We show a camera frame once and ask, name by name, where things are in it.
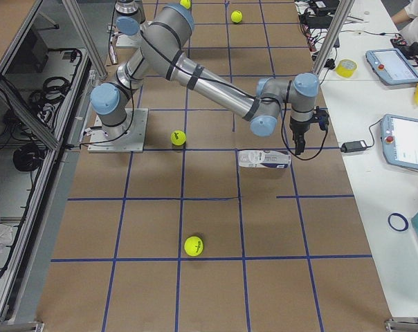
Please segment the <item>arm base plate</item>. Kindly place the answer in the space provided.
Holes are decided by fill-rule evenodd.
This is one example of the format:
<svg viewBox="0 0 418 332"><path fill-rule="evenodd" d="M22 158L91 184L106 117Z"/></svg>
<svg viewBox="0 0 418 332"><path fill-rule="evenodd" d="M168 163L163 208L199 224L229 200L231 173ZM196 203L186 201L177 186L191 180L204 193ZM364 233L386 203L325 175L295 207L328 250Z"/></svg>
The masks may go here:
<svg viewBox="0 0 418 332"><path fill-rule="evenodd" d="M125 109L126 121L119 127L107 127L96 116L94 130L88 144L91 153L142 153L145 144L148 109Z"/></svg>

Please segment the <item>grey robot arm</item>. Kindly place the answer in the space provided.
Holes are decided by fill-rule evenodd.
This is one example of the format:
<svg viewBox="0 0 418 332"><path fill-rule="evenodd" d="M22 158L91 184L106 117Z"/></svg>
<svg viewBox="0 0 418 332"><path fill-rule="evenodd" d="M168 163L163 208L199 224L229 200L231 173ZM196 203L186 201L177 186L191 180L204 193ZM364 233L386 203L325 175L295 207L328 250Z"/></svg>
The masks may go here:
<svg viewBox="0 0 418 332"><path fill-rule="evenodd" d="M131 17L138 23L145 21L145 11L142 0L116 0L114 5L119 15Z"/></svg>
<svg viewBox="0 0 418 332"><path fill-rule="evenodd" d="M281 110L290 104L289 127L295 153L300 155L305 150L305 133L320 117L316 108L320 87L317 75L301 73L292 80L261 79L256 94L249 95L185 55L183 46L194 30L194 20L181 4L165 5L150 23L145 21L140 2L116 4L118 12L125 7L133 7L134 13L121 13L116 25L124 35L139 38L138 49L129 61L118 67L112 81L92 90L90 99L108 139L120 139L129 131L126 104L142 85L146 72L153 70L166 80L176 81L236 113L250 123L251 131L259 137L274 132Z"/></svg>

